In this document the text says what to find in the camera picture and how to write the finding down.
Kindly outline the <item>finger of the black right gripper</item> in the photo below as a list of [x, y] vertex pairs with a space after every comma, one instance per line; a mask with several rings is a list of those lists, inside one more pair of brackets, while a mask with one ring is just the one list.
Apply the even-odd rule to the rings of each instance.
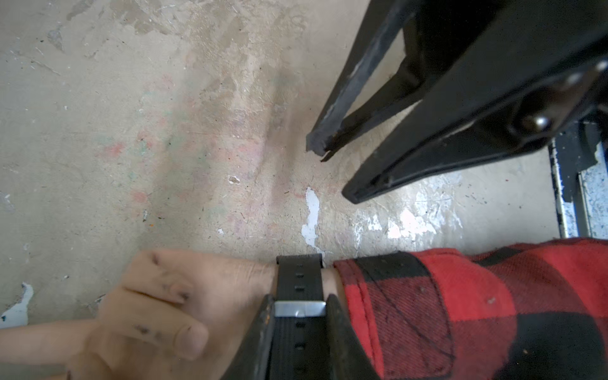
[[343, 188], [360, 204], [421, 179], [527, 155], [607, 96], [605, 1], [513, 1]]
[[[417, 16], [422, 1], [371, 1], [347, 62], [307, 136], [307, 150], [329, 160], [341, 148], [419, 101], [428, 90]], [[397, 73], [365, 104], [352, 104], [381, 63], [397, 35], [413, 44]]]

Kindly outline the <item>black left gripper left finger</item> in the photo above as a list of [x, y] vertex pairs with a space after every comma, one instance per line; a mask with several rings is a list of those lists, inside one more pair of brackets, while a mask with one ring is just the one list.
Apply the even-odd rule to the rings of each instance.
[[271, 294], [266, 294], [221, 380], [267, 378], [275, 322], [275, 300]]

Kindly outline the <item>mannequin hand peace sign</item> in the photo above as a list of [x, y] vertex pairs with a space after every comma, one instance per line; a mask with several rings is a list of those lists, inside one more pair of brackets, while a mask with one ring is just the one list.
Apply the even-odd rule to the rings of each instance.
[[275, 277], [275, 264], [146, 251], [96, 318], [4, 329], [1, 361], [61, 365], [64, 379], [219, 379]]

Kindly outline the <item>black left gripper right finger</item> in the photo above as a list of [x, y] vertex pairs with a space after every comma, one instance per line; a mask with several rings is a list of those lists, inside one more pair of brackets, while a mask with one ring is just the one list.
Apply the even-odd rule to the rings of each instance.
[[326, 322], [330, 378], [380, 380], [335, 294], [331, 294], [326, 301]]

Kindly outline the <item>red black plaid sleeve forearm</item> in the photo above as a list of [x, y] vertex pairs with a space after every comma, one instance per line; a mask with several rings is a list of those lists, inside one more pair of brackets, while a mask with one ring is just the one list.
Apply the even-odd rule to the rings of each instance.
[[336, 261], [321, 273], [383, 379], [605, 379], [607, 243]]

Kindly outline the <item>black wrist watch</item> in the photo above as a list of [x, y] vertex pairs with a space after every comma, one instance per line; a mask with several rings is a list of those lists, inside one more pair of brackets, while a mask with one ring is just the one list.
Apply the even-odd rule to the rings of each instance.
[[331, 378], [321, 254], [276, 258], [269, 379]]

